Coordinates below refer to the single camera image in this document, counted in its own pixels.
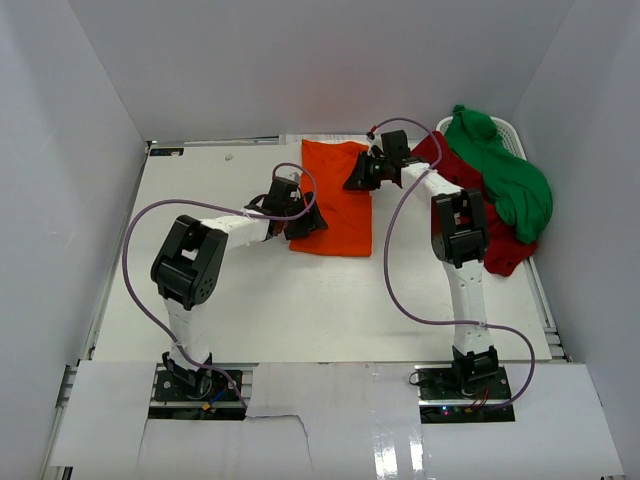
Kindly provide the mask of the orange t shirt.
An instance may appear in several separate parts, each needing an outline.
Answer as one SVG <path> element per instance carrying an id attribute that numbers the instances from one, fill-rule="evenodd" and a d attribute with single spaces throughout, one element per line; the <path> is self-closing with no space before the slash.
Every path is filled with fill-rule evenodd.
<path id="1" fill-rule="evenodd" d="M 372 198 L 367 191 L 348 191 L 344 182 L 351 174 L 359 154 L 367 148 L 348 141 L 328 144 L 304 139 L 302 166 L 310 176 L 302 178 L 307 192 L 317 185 L 316 203 L 328 225 L 305 238 L 292 240 L 292 251 L 339 257 L 369 257 L 372 253 Z"/>

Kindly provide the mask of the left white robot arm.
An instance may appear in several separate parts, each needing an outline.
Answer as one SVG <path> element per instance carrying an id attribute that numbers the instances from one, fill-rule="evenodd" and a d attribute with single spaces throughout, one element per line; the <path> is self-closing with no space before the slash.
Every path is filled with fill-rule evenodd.
<path id="1" fill-rule="evenodd" d="M 317 191 L 304 192 L 298 181 L 280 176 L 238 215 L 176 218 L 152 264 L 151 280 L 163 299 L 172 333 L 163 364 L 188 398 L 202 398 L 211 387 L 205 367 L 212 363 L 212 353 L 203 337 L 201 306 L 216 288 L 225 254 L 280 234 L 292 241 L 327 228 Z"/>

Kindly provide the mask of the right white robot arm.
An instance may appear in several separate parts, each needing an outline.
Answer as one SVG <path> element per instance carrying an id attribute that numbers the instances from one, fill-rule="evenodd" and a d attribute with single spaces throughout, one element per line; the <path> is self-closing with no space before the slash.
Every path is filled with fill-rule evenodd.
<path id="1" fill-rule="evenodd" d="M 497 350 L 493 344 L 484 303 L 483 261 L 489 246 L 488 222 L 482 194 L 464 189 L 437 172 L 443 149 L 435 141 L 437 158 L 422 159 L 411 152 L 403 130 L 366 137 L 369 148 L 357 156 L 355 166 L 343 184 L 349 191 L 373 191 L 390 181 L 405 193 L 395 208 L 383 246 L 383 275 L 393 304 L 408 318 L 435 326 L 433 320 L 411 314 L 395 295 L 389 272 L 390 241 L 400 210 L 410 195 L 430 206 L 431 246 L 447 275 L 454 319 L 451 384 L 461 397 L 472 399 L 484 391 L 488 379 L 499 370 Z"/>

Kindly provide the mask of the white paper sheet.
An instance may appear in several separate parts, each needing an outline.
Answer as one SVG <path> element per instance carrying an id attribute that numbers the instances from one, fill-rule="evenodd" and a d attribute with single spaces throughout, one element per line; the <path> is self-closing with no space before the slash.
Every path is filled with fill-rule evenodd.
<path id="1" fill-rule="evenodd" d="M 355 142 L 361 145 L 368 145 L 369 140 L 364 134 L 280 134 L 275 136 L 260 136 L 235 139 L 236 143 L 246 144 L 268 144 L 268 145 L 292 145 L 301 144 L 303 140 L 320 142 L 325 144 L 341 144 L 345 142 Z"/>

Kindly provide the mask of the white perforated laundry basket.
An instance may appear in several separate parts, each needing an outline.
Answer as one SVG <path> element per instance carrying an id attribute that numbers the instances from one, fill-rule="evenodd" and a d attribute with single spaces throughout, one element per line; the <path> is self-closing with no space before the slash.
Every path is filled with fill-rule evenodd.
<path id="1" fill-rule="evenodd" d="M 445 134 L 452 119 L 452 116 L 441 119 L 437 123 L 436 130 Z M 496 126 L 496 129 L 502 139 L 503 147 L 512 155 L 523 160 L 527 160 L 524 148 L 515 128 L 509 122 L 498 117 L 491 116 L 491 120 Z"/>

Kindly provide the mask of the black label sticker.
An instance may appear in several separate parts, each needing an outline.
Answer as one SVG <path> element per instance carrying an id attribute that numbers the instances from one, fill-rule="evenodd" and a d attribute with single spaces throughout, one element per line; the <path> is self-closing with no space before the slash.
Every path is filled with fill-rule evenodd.
<path id="1" fill-rule="evenodd" d="M 149 151 L 150 157 L 172 157 L 182 156 L 184 154 L 183 148 L 152 148 Z"/>

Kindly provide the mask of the green t shirt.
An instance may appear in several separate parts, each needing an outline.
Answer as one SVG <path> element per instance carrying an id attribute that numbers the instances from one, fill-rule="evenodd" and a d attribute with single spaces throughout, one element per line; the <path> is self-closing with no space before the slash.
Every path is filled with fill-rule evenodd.
<path id="1" fill-rule="evenodd" d="M 489 115 L 457 105 L 445 132 L 446 141 L 483 179 L 490 202 L 515 237 L 531 244 L 553 214 L 551 188 L 544 174 L 530 162 L 510 153 Z"/>

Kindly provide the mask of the red t shirt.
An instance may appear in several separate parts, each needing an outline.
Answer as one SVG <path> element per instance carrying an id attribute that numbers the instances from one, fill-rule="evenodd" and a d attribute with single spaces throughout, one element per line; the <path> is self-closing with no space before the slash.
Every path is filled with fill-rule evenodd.
<path id="1" fill-rule="evenodd" d="M 516 266 L 535 253 L 537 241 L 525 244 L 515 237 L 514 228 L 502 221 L 490 202 L 481 174 L 451 150 L 445 135 L 437 132 L 433 138 L 424 138 L 413 149 L 413 154 L 426 160 L 435 160 L 438 150 L 442 151 L 442 160 L 436 166 L 440 175 L 463 188 L 477 189 L 482 194 L 490 235 L 485 268 L 493 274 L 511 275 Z"/>

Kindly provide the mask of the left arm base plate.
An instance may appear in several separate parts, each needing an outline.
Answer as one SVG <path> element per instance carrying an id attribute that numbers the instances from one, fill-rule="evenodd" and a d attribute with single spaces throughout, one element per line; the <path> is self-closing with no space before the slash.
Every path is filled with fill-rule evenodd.
<path id="1" fill-rule="evenodd" d="M 206 378 L 203 392 L 187 394 L 164 368 L 154 378 L 148 418 L 180 421 L 243 421 L 245 408 L 231 383 L 219 373 Z"/>

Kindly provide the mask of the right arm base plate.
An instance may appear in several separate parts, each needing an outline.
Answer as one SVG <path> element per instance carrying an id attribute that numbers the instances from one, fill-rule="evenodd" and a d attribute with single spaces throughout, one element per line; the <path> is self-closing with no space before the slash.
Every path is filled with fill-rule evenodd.
<path id="1" fill-rule="evenodd" d="M 422 425 L 512 423 L 512 405 L 499 407 L 511 399 L 504 367 L 493 377 L 464 389 L 454 381 L 451 368 L 417 368 L 408 378 L 417 388 Z"/>

